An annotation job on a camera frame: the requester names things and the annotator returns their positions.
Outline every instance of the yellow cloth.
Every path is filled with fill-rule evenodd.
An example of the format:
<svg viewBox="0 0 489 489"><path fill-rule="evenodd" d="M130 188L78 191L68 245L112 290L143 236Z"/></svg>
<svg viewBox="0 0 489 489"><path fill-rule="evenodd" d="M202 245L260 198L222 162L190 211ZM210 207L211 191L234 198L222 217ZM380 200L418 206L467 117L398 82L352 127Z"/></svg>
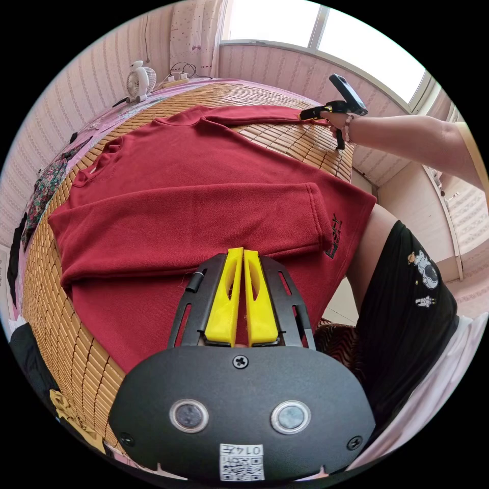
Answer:
<svg viewBox="0 0 489 489"><path fill-rule="evenodd" d="M65 418L68 423L73 426L73 428L80 433L84 440L92 445L92 447L100 450L105 455L105 450L103 447L102 437L86 425L75 413L73 408L66 397L58 391L51 389L49 391L49 397L52 403L55 405L56 412L58 413L59 419Z"/></svg>
<svg viewBox="0 0 489 489"><path fill-rule="evenodd" d="M465 141L465 145L469 151L469 154L474 162L475 170L477 175L479 175L480 181L482 182L482 188L485 192L485 198L487 200L487 208L489 209L489 176L487 175L487 170L484 166L484 161L482 161L482 156L480 154L479 148L475 142L472 133L466 122L455 122L462 138Z"/></svg>

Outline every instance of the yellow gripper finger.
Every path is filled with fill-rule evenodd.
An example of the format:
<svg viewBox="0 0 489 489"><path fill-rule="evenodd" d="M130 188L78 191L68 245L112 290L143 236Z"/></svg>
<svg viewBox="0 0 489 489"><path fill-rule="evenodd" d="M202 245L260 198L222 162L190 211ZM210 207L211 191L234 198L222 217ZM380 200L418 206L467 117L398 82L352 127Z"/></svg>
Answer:
<svg viewBox="0 0 489 489"><path fill-rule="evenodd" d="M205 328L207 341L229 343L234 347L242 264L243 248L229 249Z"/></svg>
<svg viewBox="0 0 489 489"><path fill-rule="evenodd" d="M258 252L245 250L244 260L248 346L273 343L279 334Z"/></svg>

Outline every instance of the hand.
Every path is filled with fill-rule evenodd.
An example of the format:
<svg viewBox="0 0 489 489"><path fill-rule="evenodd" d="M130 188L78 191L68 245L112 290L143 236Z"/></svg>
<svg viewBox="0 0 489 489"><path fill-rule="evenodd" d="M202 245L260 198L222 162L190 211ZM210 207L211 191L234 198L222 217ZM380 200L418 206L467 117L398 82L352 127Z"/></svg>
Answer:
<svg viewBox="0 0 489 489"><path fill-rule="evenodd" d="M329 122L328 128L333 133L333 136L335 136L335 137L336 137L336 130L337 129L341 129L341 130L344 129L346 119L348 119L348 114L323 111L323 112L320 112L320 115L321 115L321 117L328 120L328 122Z"/></svg>

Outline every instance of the astronaut print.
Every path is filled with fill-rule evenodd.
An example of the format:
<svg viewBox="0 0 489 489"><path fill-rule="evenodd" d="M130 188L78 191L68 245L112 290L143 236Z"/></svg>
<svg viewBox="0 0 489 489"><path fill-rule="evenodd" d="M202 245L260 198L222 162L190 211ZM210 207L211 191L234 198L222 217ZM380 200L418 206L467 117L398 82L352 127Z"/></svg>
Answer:
<svg viewBox="0 0 489 489"><path fill-rule="evenodd" d="M422 297L421 299L416 299L416 305L418 307L425 307L426 309L429 308L432 304L436 304L437 300L435 298L431 298L429 295L426 297Z"/></svg>
<svg viewBox="0 0 489 489"><path fill-rule="evenodd" d="M418 267L418 272L423 277L423 284L428 289L436 288L436 286L438 285L437 271L434 269L434 266L421 250L417 255L413 251L407 257L407 260L409 264L414 263L414 265Z"/></svg>

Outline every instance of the qr code label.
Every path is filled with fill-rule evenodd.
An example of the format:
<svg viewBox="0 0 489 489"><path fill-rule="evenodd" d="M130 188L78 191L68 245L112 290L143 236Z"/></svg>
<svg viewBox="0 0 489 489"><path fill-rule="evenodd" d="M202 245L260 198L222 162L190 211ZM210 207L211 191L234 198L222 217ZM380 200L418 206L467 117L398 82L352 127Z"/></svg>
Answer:
<svg viewBox="0 0 489 489"><path fill-rule="evenodd" d="M221 480L265 480L263 445L219 445Z"/></svg>

